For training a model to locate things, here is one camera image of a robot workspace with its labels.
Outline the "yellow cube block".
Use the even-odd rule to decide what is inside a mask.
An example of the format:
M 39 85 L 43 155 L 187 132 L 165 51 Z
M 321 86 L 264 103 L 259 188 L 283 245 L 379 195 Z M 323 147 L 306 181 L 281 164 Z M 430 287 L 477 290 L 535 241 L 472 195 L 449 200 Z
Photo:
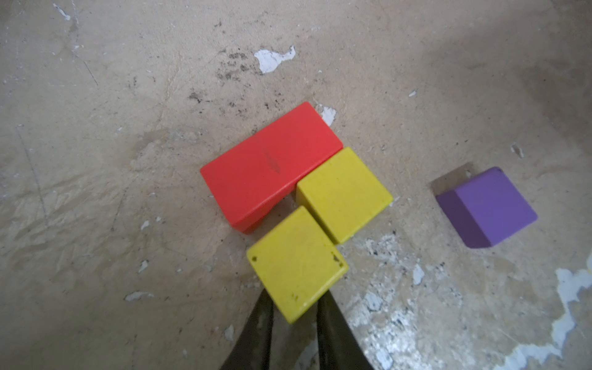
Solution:
M 344 257 L 304 207 L 248 248 L 247 257 L 289 324 L 348 271 Z
M 295 197 L 337 245 L 393 202 L 390 192 L 350 147 L 301 179 Z

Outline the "red rectangular block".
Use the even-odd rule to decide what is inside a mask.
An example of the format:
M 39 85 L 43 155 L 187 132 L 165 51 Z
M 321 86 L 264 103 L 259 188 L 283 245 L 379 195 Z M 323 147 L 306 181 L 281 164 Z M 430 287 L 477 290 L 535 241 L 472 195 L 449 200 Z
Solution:
M 302 103 L 200 169 L 232 228 L 248 234 L 343 143 Z

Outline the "purple cube block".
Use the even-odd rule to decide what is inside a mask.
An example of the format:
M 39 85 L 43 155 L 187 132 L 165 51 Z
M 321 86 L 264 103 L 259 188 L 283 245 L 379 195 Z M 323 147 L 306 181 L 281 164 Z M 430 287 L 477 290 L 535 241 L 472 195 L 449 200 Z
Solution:
M 491 248 L 538 220 L 504 171 L 494 166 L 436 196 L 468 248 Z

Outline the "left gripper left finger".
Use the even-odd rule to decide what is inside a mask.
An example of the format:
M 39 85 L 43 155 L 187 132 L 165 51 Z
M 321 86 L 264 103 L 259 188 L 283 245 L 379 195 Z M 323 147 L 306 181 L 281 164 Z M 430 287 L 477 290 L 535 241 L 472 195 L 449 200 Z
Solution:
M 274 302 L 264 289 L 231 353 L 220 369 L 268 370 L 274 324 Z

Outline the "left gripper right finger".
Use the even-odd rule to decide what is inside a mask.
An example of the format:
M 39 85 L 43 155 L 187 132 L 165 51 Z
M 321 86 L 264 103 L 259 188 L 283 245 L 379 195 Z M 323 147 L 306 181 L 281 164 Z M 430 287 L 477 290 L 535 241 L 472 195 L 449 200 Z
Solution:
M 331 291 L 318 301 L 317 333 L 320 369 L 373 370 Z

